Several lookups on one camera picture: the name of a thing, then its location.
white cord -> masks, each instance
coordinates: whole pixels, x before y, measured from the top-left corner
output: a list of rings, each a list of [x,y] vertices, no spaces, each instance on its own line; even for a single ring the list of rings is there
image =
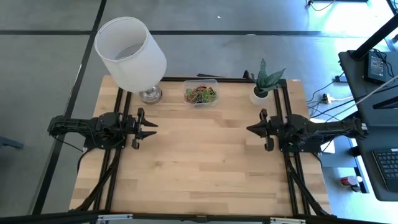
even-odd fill
[[[336,1],[336,0],[333,0],[329,5],[327,5],[327,6],[324,7],[323,9],[315,9],[315,8],[313,7],[313,3],[311,4],[311,7],[313,8],[313,10],[315,10],[315,11],[317,11],[317,12],[320,12],[320,11],[326,9],[327,7],[331,6],[333,3],[335,3],[335,1]]]
[[[364,98],[360,99],[358,102],[356,102],[354,105],[350,106],[349,108],[343,110],[342,112],[334,115],[335,117],[337,117],[337,115],[344,113],[345,111],[348,111],[350,108],[352,108],[353,106],[356,106],[358,104],[360,104],[362,101],[366,100],[369,96],[371,96],[373,93],[377,92],[378,90],[380,90],[381,88],[383,88],[385,85],[387,85],[388,83],[392,82],[393,80],[395,80],[396,78],[398,78],[398,75],[396,75],[394,78],[391,78],[388,82],[383,83],[383,85],[379,86],[377,89],[373,90],[372,92],[370,92],[368,95],[366,95]]]
[[[346,97],[346,98],[343,98],[343,99],[334,99],[333,97],[331,97],[330,100],[331,100],[331,101],[343,101],[343,100],[351,99],[352,97],[353,97],[353,96],[349,96],[349,97]]]

plug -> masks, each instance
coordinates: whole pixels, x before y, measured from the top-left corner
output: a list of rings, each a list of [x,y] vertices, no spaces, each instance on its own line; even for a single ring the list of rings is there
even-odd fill
[[[322,98],[321,98],[321,102],[322,102],[322,103],[331,104],[331,101],[332,101],[332,100],[333,100],[333,98],[330,96],[329,93],[324,93],[324,94],[322,95]]]

wooden table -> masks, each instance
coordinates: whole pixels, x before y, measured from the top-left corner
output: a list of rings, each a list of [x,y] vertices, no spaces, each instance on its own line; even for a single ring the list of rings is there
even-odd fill
[[[288,80],[293,113],[308,117],[300,80]],[[292,209],[283,155],[277,141],[272,152],[265,139],[246,130],[259,122],[261,108],[276,115],[270,92],[266,105],[254,106],[250,83],[219,83],[220,100],[212,108],[188,109],[183,103],[182,82],[160,82],[163,98],[146,105],[132,96],[129,113],[143,107],[148,121],[158,124],[157,134],[122,150],[112,202],[112,212],[207,215],[290,216]],[[94,116],[112,111],[118,87],[103,78]],[[285,107],[280,91],[282,110]],[[70,208],[79,206],[96,185],[104,150],[95,149],[82,160]],[[320,163],[301,154],[305,182],[315,199],[330,211]],[[299,211],[302,202],[295,186]],[[104,208],[107,186],[100,208]]]

rubber band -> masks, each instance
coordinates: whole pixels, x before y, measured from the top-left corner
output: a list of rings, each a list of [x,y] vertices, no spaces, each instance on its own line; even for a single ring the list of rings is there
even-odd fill
[[[212,87],[200,85],[197,88],[186,89],[184,99],[185,102],[191,104],[212,103],[217,99],[217,93]]]

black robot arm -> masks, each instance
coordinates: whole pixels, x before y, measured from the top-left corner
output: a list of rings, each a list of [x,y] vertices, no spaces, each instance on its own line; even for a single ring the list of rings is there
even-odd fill
[[[277,136],[282,150],[289,152],[320,152],[320,146],[337,136],[349,138],[366,138],[368,129],[359,118],[348,118],[342,121],[314,123],[307,118],[290,114],[281,123],[277,116],[271,116],[267,121],[267,110],[260,112],[260,122],[248,126],[247,130],[261,138],[267,138],[266,150],[274,149],[271,135]]]
[[[138,140],[143,140],[150,135],[156,134],[155,131],[142,131],[141,125],[157,127],[156,124],[147,121],[144,115],[144,110],[139,108],[137,118],[113,112],[105,113],[91,119],[73,119],[56,116],[52,118],[47,131],[51,136],[79,133],[86,137],[84,146],[88,150],[93,148],[122,148],[126,144],[127,134],[135,134],[132,147],[139,149]]]

